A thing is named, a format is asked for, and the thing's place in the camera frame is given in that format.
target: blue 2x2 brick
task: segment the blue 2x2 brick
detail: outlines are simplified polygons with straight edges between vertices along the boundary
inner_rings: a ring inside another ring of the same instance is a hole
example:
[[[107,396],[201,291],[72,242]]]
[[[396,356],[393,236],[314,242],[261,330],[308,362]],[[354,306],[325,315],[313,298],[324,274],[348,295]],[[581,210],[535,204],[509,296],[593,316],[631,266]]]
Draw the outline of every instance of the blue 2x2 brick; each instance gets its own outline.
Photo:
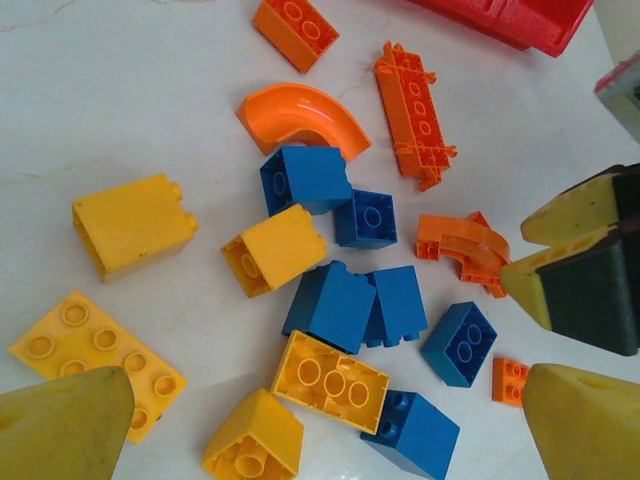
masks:
[[[260,169],[269,216],[296,203],[322,215],[350,201],[345,168],[338,148],[282,147]]]
[[[364,335],[367,347],[395,347],[401,339],[417,340],[427,329],[427,316],[413,266],[378,270],[367,274],[376,288]]]
[[[353,190],[351,201],[335,209],[333,219],[341,247],[374,249],[398,241],[391,195]]]
[[[444,314],[421,353],[447,385],[469,388],[497,337],[475,303],[456,303]]]
[[[364,275],[333,261],[302,275],[282,333],[300,330],[346,353],[356,354],[364,338],[376,290]]]
[[[444,480],[460,427],[421,395],[389,390],[376,435],[360,438],[402,470]]]

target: orange flat piece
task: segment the orange flat piece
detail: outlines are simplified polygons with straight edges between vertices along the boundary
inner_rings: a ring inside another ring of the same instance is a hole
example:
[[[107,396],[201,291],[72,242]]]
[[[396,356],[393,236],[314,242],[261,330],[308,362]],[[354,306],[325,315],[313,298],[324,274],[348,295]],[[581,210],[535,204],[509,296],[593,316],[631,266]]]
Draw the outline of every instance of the orange flat piece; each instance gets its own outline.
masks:
[[[491,399],[522,407],[522,392],[527,383],[530,368],[508,358],[493,358]]]
[[[511,249],[482,213],[475,212],[466,219],[420,216],[416,256],[438,261],[441,255],[460,262],[461,281],[484,285],[495,298],[506,297],[500,269],[510,263]]]
[[[442,172],[450,167],[449,158],[457,155],[455,146],[444,143],[429,85],[436,74],[425,72],[422,60],[406,52],[402,45],[384,44],[382,57],[374,72],[398,160],[400,174],[419,179],[424,192],[442,181]]]
[[[236,115],[265,155],[282,144],[302,142],[338,147],[349,162],[371,146],[346,108],[306,85],[278,83],[260,90],[244,99]]]
[[[308,0],[262,0],[253,25],[302,73],[340,36]]]

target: orange curved track piece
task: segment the orange curved track piece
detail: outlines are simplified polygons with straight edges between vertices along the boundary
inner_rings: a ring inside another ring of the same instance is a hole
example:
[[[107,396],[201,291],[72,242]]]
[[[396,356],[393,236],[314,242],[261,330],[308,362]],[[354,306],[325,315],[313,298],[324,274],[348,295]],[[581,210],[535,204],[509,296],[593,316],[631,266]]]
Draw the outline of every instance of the orange curved track piece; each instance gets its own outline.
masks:
[[[493,231],[482,213],[468,218],[421,215],[416,241],[416,256],[440,260],[441,255],[462,265],[460,280],[484,285],[496,298],[507,293],[500,281],[500,269],[510,263],[509,243]]]
[[[355,118],[324,92],[279,83],[244,99],[236,112],[258,148],[268,155],[284,143],[338,147],[347,162],[371,146]]]

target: red toy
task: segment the red toy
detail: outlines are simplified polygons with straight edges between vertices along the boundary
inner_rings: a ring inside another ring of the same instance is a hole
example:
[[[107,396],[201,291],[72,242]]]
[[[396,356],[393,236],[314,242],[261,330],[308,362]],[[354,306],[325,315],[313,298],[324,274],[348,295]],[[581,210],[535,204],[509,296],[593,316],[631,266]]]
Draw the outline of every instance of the red toy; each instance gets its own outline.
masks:
[[[558,57],[594,0],[411,0],[512,47]]]

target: white table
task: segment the white table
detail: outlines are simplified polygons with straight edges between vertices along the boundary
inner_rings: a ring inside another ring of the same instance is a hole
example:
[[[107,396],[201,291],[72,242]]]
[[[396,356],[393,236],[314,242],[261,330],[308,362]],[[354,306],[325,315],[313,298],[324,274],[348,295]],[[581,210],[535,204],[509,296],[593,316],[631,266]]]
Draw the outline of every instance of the white table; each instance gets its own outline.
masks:
[[[147,439],[124,446],[115,479],[209,478],[199,466],[209,438],[274,375],[297,281],[249,300],[219,251],[266,216],[258,177],[265,159],[234,112],[274,82],[309,84],[343,102],[373,141],[349,165],[350,180],[394,195],[397,245],[358,251],[332,243],[331,259],[357,272],[416,265],[430,327],[451,303],[474,300],[499,333],[494,354],[640,381],[640,357],[548,333],[511,299],[460,283],[451,262],[413,255],[419,214],[479,209],[521,258],[538,249],[520,238],[523,218],[587,176],[637,161],[638,146],[592,94],[612,67],[595,15],[552,59],[404,0],[314,4],[342,36],[303,76],[251,26],[257,0],[0,0],[0,391],[42,380],[6,347],[72,289],[189,379]],[[443,183],[424,194],[398,175],[371,71],[387,39],[437,72],[442,130],[460,152]],[[161,172],[182,186],[184,207],[200,220],[196,238],[171,259],[102,284],[72,228],[71,200]],[[314,223],[331,238],[329,215]],[[490,362],[473,388],[449,388],[418,354],[427,334],[359,357],[461,426],[448,478],[546,478],[523,412],[490,399]],[[417,478],[356,431],[287,406],[306,426],[298,478]]]

